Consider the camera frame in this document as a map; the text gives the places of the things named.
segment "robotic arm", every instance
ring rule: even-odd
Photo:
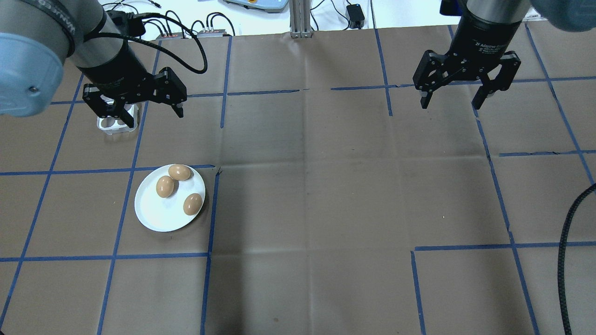
[[[129,127],[125,104],[154,101],[183,116],[186,86],[165,67],[147,72],[96,0],[0,0],[0,114],[30,116],[45,110],[58,88],[67,57],[93,83],[83,100],[98,117]],[[114,100],[107,104],[103,97]]]
[[[557,28],[584,31],[596,26],[596,0],[532,0],[532,5]],[[521,65],[507,47],[530,8],[529,0],[467,0],[462,4],[457,32],[446,54],[424,52],[414,73],[414,85],[427,108],[434,91],[454,80],[481,80],[472,100],[479,109],[496,91],[505,91]],[[501,66],[494,79],[489,72]]]

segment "black cable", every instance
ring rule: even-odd
[[[137,14],[139,14],[139,10],[136,7],[134,7],[133,5],[123,4],[121,2],[108,2],[107,4],[103,4],[101,6],[104,7],[104,6],[107,6],[107,5],[115,5],[114,7],[112,7],[112,9],[110,9],[111,11],[113,11],[114,9],[116,9],[118,6],[126,6],[126,7],[131,7],[132,9],[135,10],[135,12]]]
[[[161,7],[162,7],[162,5],[160,5],[160,4],[158,4],[158,3],[156,3],[156,2],[155,2],[155,1],[153,1],[153,0],[147,0],[147,1],[148,1],[148,2],[150,2],[152,5],[154,5],[154,6],[155,6],[155,7],[157,7],[157,8],[161,8]]]
[[[571,227],[571,220],[579,204],[587,198],[592,192],[596,190],[596,184],[588,187],[582,194],[580,194],[571,208],[567,212],[563,230],[561,232],[561,241],[559,242],[559,253],[557,258],[557,287],[559,293],[559,305],[561,306],[561,319],[563,321],[563,329],[565,335],[571,335],[571,323],[569,323],[569,313],[567,312],[567,298],[565,296],[565,249],[567,247],[567,236],[569,235],[569,228]]]
[[[171,11],[171,10],[167,10],[165,16],[167,16],[168,13],[174,14],[174,16],[176,16],[176,18],[178,19],[178,21],[180,23],[182,23],[182,20],[180,20],[180,16],[178,16],[178,14],[176,14],[176,12]],[[170,29],[170,24],[167,21],[166,21],[166,26],[167,26],[167,29],[170,31],[170,35],[171,35],[172,34],[172,29]]]
[[[197,23],[200,23],[201,24],[201,27],[203,27],[203,30],[205,30],[205,25],[203,24],[203,22],[201,20],[196,20],[195,22],[193,22],[191,24],[191,26],[190,26],[190,30],[193,30],[194,29],[194,25],[197,24]]]
[[[143,20],[145,18],[163,18],[167,21],[175,23],[180,28],[184,29],[188,33],[188,35],[195,41],[195,43],[198,46],[198,49],[201,51],[201,56],[203,57],[203,68],[201,70],[197,70],[197,69],[193,68],[192,66],[188,65],[184,60],[182,60],[180,57],[178,57],[172,51],[169,51],[168,49],[163,48],[160,45],[157,45],[157,44],[154,44],[151,42],[147,42],[145,40],[142,40],[142,39],[136,38],[136,37],[132,37],[132,36],[125,36],[125,35],[117,34],[117,33],[97,33],[97,34],[87,37],[85,39],[85,41],[88,41],[90,39],[95,39],[95,38],[108,37],[108,38],[119,38],[119,39],[124,39],[127,41],[136,42],[136,43],[149,46],[150,48],[154,48],[154,49],[157,49],[157,50],[165,53],[166,55],[174,58],[175,61],[179,62],[182,66],[184,66],[185,68],[187,68],[189,71],[191,71],[193,73],[200,75],[200,74],[207,72],[207,55],[205,54],[205,50],[203,49],[203,46],[202,46],[201,42],[199,41],[197,35],[195,35],[189,28],[184,26],[181,22],[176,21],[173,18],[167,17],[167,16],[159,14],[159,13],[143,13],[140,15],[136,15],[136,18],[140,18],[141,20]]]
[[[151,43],[151,42],[147,42],[147,41],[145,41],[143,39],[140,39],[140,38],[136,38],[136,37],[132,37],[132,36],[126,36],[126,35],[117,34],[117,33],[97,33],[96,35],[93,35],[91,37],[88,37],[85,40],[88,41],[90,39],[96,39],[96,38],[102,38],[102,37],[125,39],[127,41],[132,41],[132,42],[136,42],[136,43],[139,43],[139,44],[143,44],[143,45],[149,46],[150,48],[157,49],[157,50],[163,52],[164,54],[166,54],[166,55],[174,58],[175,61],[179,62],[182,66],[186,67],[191,72],[194,72],[194,73],[196,73],[198,75],[202,75],[203,73],[207,72],[207,63],[204,64],[204,67],[201,70],[197,70],[197,69],[193,68],[192,66],[188,65],[184,60],[182,60],[180,57],[178,57],[172,51],[169,51],[168,49],[162,47],[161,45],[157,45],[157,44],[154,44],[154,43]]]
[[[312,17],[312,21],[315,23],[316,25],[316,30],[319,31],[319,24],[316,22],[315,16],[312,15],[312,11],[311,11],[311,17]]]
[[[338,13],[338,14],[339,14],[341,17],[343,17],[343,18],[344,18],[344,19],[347,21],[347,27],[345,27],[345,28],[344,28],[344,29],[342,29],[342,30],[346,30],[346,29],[350,28],[350,20],[348,20],[348,19],[347,19],[347,17],[345,17],[345,16],[344,16],[342,13],[340,13],[340,12],[337,10],[337,7],[335,7],[335,2],[333,2],[333,0],[331,0],[331,4],[333,4],[333,9],[335,9],[335,11],[336,11],[336,12],[337,12],[337,13]]]
[[[321,0],[321,2],[319,2],[318,5],[314,6],[311,8],[311,10],[315,10],[317,7],[319,7],[323,2],[325,2],[325,0]]]
[[[161,22],[160,20],[158,20],[158,19],[156,19],[156,18],[152,18],[151,20],[147,20],[147,21],[145,21],[145,22],[157,22],[157,23],[161,24],[161,26],[162,26],[162,29],[163,29],[164,33],[167,33],[167,28],[166,28],[166,25],[165,25],[165,24],[163,24],[163,22]]]
[[[227,16],[225,16],[225,15],[223,15],[223,14],[221,14],[221,13],[217,13],[217,14],[215,14],[215,15],[211,16],[211,22],[210,22],[210,24],[211,24],[211,28],[213,28],[213,19],[214,19],[214,18],[216,18],[216,17],[218,17],[218,16],[221,16],[221,17],[225,18],[225,19],[226,19],[226,21],[228,21],[228,23],[229,23],[229,26],[230,26],[230,27],[232,27],[232,34],[233,34],[234,36],[236,36],[236,30],[234,30],[234,25],[232,24],[232,21],[230,21],[230,20],[228,19],[228,17],[227,17]]]
[[[157,27],[157,30],[159,30],[159,36],[161,36],[161,37],[164,37],[164,36],[165,36],[165,35],[163,34],[163,30],[162,30],[162,28],[159,26],[159,24],[157,24],[157,23],[155,23],[155,22],[153,22],[153,21],[146,21],[146,22],[143,22],[143,26],[144,26],[144,25],[146,25],[147,23],[151,23],[152,25],[154,25],[154,26],[156,26],[156,27]]]
[[[225,15],[224,15],[223,13],[221,13],[221,12],[213,12],[213,13],[209,13],[209,14],[207,14],[207,17],[205,18],[205,24],[207,25],[207,28],[209,28],[209,27],[213,28],[213,20],[211,20],[211,26],[209,26],[209,17],[210,17],[211,15],[217,15],[217,14],[220,14],[220,15],[223,15],[223,16],[225,16]]]

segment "brown egg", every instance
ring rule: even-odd
[[[162,198],[167,198],[174,192],[175,181],[174,179],[163,176],[159,178],[156,185],[157,195]]]
[[[167,172],[170,177],[180,181],[186,180],[191,176],[190,169],[182,164],[174,164],[170,166]]]
[[[192,193],[184,200],[184,213],[186,215],[195,215],[198,210],[201,209],[203,204],[203,198],[199,193]]]

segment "egg carton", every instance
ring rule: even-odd
[[[106,100],[107,104],[113,104],[113,100]],[[134,119],[134,127],[129,128],[122,120],[117,119],[115,117],[98,117],[97,118],[97,128],[108,135],[114,135],[121,132],[132,132],[138,126],[138,110],[139,107],[136,104],[133,105],[124,105],[124,109],[132,116]]]

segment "white plate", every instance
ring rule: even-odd
[[[188,167],[191,177],[185,181],[177,181],[174,193],[162,198],[157,195],[156,185],[159,178],[168,176],[167,170],[173,164],[162,166],[151,172],[139,186],[135,196],[136,217],[143,226],[155,231],[173,231],[186,226],[197,215],[184,213],[184,200],[192,193],[199,193],[205,202],[205,182],[198,172]]]

